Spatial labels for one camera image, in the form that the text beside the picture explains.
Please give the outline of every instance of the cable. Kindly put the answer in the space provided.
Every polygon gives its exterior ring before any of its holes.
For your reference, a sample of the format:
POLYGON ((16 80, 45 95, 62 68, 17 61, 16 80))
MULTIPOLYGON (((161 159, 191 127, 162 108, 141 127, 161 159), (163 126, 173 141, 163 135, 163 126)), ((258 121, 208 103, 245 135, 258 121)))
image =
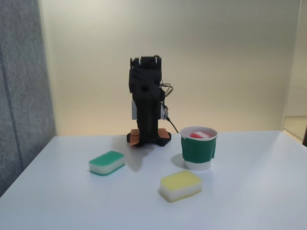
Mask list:
POLYGON ((166 119, 166 117, 168 116, 168 107, 164 104, 164 101, 161 102, 161 105, 163 107, 163 111, 164 111, 164 118, 166 119))
POLYGON ((167 87, 167 90, 166 90, 166 92, 165 92, 165 97, 167 97, 168 95, 170 95, 171 92, 172 92, 173 89, 174 89, 173 86, 171 86, 170 83, 163 83, 163 81, 162 81, 161 87, 167 87))
POLYGON ((178 130, 177 130, 176 127, 174 126, 173 122, 171 122, 171 119, 169 119, 168 116, 166 117, 166 120, 169 121, 169 122, 172 124, 172 126, 174 127, 174 129, 175 129, 176 132, 178 133, 178 130))

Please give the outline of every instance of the gray panel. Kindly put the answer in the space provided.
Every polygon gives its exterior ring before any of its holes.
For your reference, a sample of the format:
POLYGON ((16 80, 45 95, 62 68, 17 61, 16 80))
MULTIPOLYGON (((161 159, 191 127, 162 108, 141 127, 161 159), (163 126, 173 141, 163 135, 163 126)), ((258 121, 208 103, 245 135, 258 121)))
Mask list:
POLYGON ((0 196, 20 173, 21 167, 0 63, 0 196))
POLYGON ((22 161, 26 167, 55 135, 36 0, 0 0, 0 42, 22 161))

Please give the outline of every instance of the sponge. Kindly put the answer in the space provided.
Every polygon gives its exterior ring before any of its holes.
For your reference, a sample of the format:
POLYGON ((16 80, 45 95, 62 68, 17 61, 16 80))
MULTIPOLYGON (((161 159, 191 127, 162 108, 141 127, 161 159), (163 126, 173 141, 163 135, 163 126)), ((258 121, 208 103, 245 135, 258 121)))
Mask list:
POLYGON ((206 134, 205 132, 199 131, 196 133, 191 133, 190 138, 209 138, 210 135, 206 134))
POLYGON ((100 176, 107 176, 124 164, 124 155, 115 151, 109 151, 89 161, 90 172, 100 176))
POLYGON ((201 192, 201 178, 183 170, 163 177, 160 191, 169 202, 178 201, 201 192))

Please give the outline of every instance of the white table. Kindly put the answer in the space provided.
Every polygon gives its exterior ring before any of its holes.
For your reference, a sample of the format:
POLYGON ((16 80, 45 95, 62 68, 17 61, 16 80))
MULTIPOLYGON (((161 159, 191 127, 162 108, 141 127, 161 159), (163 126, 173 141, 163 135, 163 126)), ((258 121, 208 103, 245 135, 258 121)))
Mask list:
POLYGON ((1 230, 306 230, 307 148, 279 131, 221 133, 203 191, 174 203, 160 179, 183 168, 180 135, 130 148, 125 136, 55 137, 0 198, 1 230), (100 177, 109 150, 125 167, 100 177))

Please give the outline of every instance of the cup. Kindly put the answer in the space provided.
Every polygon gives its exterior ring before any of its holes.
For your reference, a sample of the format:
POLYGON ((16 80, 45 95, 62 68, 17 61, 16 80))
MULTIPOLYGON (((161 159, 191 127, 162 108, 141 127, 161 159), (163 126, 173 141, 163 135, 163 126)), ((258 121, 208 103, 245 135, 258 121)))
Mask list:
POLYGON ((214 158, 217 132, 212 128, 190 126, 182 129, 181 146, 184 165, 192 170, 207 170, 214 158), (191 133, 203 131, 209 138, 191 138, 191 133))

